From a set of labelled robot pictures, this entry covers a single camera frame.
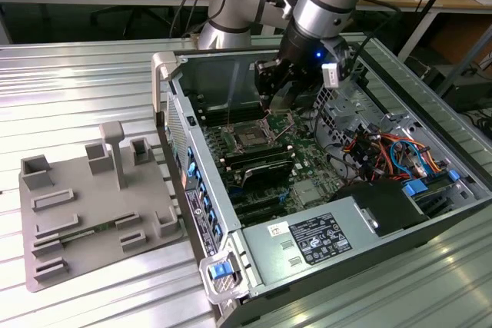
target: circuit board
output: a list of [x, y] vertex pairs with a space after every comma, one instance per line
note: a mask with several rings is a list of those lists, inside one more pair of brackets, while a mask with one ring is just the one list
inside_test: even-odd
[[[306, 120], [293, 111], [263, 119], [203, 127], [234, 209], [243, 224], [256, 224], [324, 204], [343, 186], [317, 145]], [[246, 173], [274, 165], [264, 181], [248, 186]]]

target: white label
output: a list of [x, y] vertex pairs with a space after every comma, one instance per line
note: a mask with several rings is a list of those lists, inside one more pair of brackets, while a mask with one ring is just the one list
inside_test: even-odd
[[279, 234], [286, 234], [289, 231], [289, 223], [287, 222], [281, 222], [281, 223], [276, 223], [272, 224], [271, 226], [268, 226], [268, 232], [270, 232], [270, 236], [275, 237], [278, 236]]

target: slotted metal surface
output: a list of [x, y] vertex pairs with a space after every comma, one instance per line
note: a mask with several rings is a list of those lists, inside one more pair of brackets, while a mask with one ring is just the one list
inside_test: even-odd
[[[379, 41], [369, 43], [366, 50], [478, 164], [492, 174], [492, 146], [481, 133], [476, 132], [466, 119], [443, 103], [412, 71], [392, 57]], [[366, 77], [369, 89], [389, 112], [405, 112], [401, 103], [388, 92], [376, 75], [368, 73]]]
[[186, 165], [186, 134], [179, 120], [179, 113], [174, 100], [168, 102], [168, 116], [166, 119], [168, 120], [168, 128], [172, 133], [173, 146], [178, 151], [179, 161], [181, 165]]
[[146, 137], [172, 187], [152, 119], [150, 60], [156, 51], [179, 48], [191, 45], [123, 41], [0, 50], [0, 325], [215, 326], [187, 239], [38, 293], [24, 286], [20, 159], [81, 157], [87, 143], [100, 140], [100, 123], [119, 120], [123, 145]]
[[[347, 39], [361, 41], [363, 36]], [[278, 40], [255, 39], [254, 43], [275, 45]], [[189, 48], [192, 45], [181, 40], [154, 40], [0, 49], [1, 326], [215, 326], [186, 239], [39, 293], [24, 287], [17, 191], [20, 158], [40, 153], [50, 161], [82, 156], [84, 145], [99, 139], [98, 124], [118, 119], [127, 137], [145, 136], [154, 145], [163, 177], [168, 179], [151, 118], [150, 60], [156, 51]], [[369, 50], [397, 81], [407, 81], [407, 88], [412, 88], [412, 74], [392, 61], [377, 42], [370, 43]], [[410, 77], [398, 79], [400, 73]], [[370, 83], [376, 94], [381, 82], [373, 78]], [[414, 97], [421, 92], [419, 86]], [[392, 111], [401, 109], [391, 96], [378, 97]], [[444, 119], [443, 126], [456, 130], [457, 139], [469, 140], [467, 124], [453, 119]], [[487, 160], [485, 150], [473, 156], [479, 160], [480, 153]], [[305, 297], [251, 326], [489, 327], [490, 265], [492, 208], [428, 245]]]

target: chair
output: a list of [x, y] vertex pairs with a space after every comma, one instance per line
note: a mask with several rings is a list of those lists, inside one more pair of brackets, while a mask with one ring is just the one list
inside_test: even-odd
[[[141, 6], [141, 5], [115, 5], [112, 7], [107, 7], [100, 9], [98, 11], [93, 11], [91, 12], [91, 25], [96, 26], [98, 25], [98, 16], [99, 15], [105, 15], [108, 13], [116, 13], [116, 12], [127, 12], [131, 11], [130, 17], [128, 17], [128, 20], [126, 22], [125, 30], [123, 30], [123, 37], [126, 38], [128, 36], [128, 33], [130, 32], [130, 29], [135, 21], [135, 19], [139, 19], [142, 17], [142, 15], [147, 15], [150, 18], [153, 18], [155, 21], [159, 22], [162, 25], [166, 25], [168, 27], [171, 27], [171, 22], [164, 18], [161, 17], [160, 15], [156, 15], [151, 8], [162, 8], [162, 7], [149, 7], [149, 6]], [[168, 17], [172, 18], [174, 16], [174, 10], [172, 7], [166, 7], [168, 9]]]

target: power supply label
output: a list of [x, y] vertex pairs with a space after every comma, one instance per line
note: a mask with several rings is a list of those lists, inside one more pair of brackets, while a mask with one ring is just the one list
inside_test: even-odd
[[352, 246], [331, 213], [293, 224], [289, 226], [289, 230], [304, 260], [310, 265], [352, 250]]

